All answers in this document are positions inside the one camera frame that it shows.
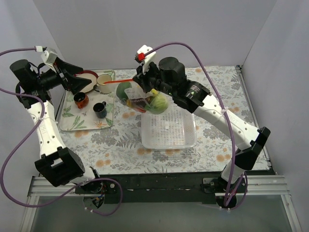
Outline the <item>fake yellow banana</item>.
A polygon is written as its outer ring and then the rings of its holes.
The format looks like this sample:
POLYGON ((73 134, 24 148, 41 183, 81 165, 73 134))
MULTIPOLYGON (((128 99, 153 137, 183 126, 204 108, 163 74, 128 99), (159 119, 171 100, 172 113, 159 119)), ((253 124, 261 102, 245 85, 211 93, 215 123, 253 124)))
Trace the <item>fake yellow banana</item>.
POLYGON ((155 89, 152 89, 151 93, 152 93, 153 96, 156 96, 156 95, 159 94, 159 92, 157 90, 155 90, 155 89))

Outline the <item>clear zip top bag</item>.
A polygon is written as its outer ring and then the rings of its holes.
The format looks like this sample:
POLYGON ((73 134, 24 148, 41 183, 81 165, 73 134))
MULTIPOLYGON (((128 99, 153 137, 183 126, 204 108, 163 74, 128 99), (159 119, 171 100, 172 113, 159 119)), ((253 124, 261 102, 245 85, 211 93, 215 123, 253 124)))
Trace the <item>clear zip top bag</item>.
POLYGON ((131 109, 133 109, 137 112, 140 112, 140 113, 150 113, 148 111, 149 103, 152 100, 152 98, 155 97, 155 96, 152 95, 151 91, 149 91, 148 93, 144 93, 142 88, 136 82, 134 82, 132 79, 109 81, 108 83, 110 84, 111 89, 114 90, 118 101, 122 105, 124 105, 128 108, 131 108, 131 109), (128 96, 128 99, 126 101, 119 100, 119 98, 116 95, 117 86, 121 82, 131 82, 131 84, 132 84, 131 88, 127 88, 125 90, 125 92, 128 96))

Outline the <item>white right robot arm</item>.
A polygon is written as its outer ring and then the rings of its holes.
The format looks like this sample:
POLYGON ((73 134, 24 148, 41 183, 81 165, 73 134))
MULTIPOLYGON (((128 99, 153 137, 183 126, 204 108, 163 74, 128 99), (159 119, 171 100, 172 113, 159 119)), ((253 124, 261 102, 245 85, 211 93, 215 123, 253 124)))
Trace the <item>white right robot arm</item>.
POLYGON ((184 65, 176 58, 164 58, 158 65, 147 60, 139 63, 133 80, 144 92, 155 89, 171 96, 178 107, 211 123, 231 139, 232 159, 218 178, 219 188, 224 192, 231 191, 244 172, 254 167, 270 130, 252 126, 223 107, 205 86, 187 79, 184 65))

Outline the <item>white plastic mesh basket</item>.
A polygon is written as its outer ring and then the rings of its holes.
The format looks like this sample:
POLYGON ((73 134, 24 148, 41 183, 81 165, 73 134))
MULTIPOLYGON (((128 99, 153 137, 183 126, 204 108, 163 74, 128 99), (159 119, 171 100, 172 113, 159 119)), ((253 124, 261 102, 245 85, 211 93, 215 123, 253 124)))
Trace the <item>white plastic mesh basket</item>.
POLYGON ((141 115, 141 143, 145 148, 187 149, 197 143, 194 115, 174 103, 158 115, 141 115))

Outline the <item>fake green pepper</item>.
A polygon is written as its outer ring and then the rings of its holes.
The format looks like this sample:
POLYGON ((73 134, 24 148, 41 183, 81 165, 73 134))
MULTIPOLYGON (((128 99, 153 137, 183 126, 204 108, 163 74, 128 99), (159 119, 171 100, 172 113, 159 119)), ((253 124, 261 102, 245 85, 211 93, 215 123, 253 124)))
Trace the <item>fake green pepper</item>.
POLYGON ((121 101, 126 101, 128 99, 128 96, 125 92, 127 88, 131 88, 132 84, 131 82, 121 82, 116 89, 116 95, 121 101))

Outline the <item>fake green cabbage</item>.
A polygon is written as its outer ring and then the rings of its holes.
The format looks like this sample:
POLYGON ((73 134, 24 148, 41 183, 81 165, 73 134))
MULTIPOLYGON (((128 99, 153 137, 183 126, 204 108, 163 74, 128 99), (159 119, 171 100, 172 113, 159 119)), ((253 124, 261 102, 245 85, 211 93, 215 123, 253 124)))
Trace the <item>fake green cabbage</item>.
POLYGON ((166 111, 168 106, 169 102, 167 98, 162 94, 158 94, 150 101, 148 111, 152 114, 158 115, 166 111))

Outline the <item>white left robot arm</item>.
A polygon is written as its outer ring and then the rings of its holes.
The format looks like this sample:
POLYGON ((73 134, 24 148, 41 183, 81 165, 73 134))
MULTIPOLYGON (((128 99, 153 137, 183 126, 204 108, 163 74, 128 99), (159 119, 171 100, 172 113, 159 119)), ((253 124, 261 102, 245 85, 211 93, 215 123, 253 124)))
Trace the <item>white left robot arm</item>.
POLYGON ((36 133, 40 143, 40 158, 35 161, 36 169, 55 187, 86 181, 90 192, 100 192, 103 182, 95 169, 85 167, 81 158, 63 143, 49 94, 49 90, 59 85, 73 94, 79 93, 91 83, 88 79, 75 76, 83 69, 56 58, 52 68, 42 74, 32 70, 26 59, 11 64, 10 70, 24 90, 20 102, 33 122, 39 123, 36 133))

